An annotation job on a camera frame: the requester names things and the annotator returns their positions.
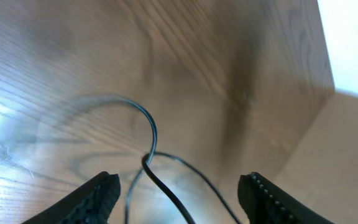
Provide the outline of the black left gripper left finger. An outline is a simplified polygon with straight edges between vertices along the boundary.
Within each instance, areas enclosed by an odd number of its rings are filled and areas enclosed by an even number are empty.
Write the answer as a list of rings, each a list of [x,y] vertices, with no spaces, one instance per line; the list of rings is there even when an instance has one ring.
[[[121,194],[117,174],[103,171],[25,224],[71,224],[108,222]]]

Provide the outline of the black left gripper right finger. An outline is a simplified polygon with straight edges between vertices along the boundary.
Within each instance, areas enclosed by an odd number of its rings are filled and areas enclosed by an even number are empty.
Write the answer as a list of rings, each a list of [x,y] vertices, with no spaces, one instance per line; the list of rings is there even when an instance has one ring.
[[[257,172],[240,176],[237,197],[250,224],[332,224]]]

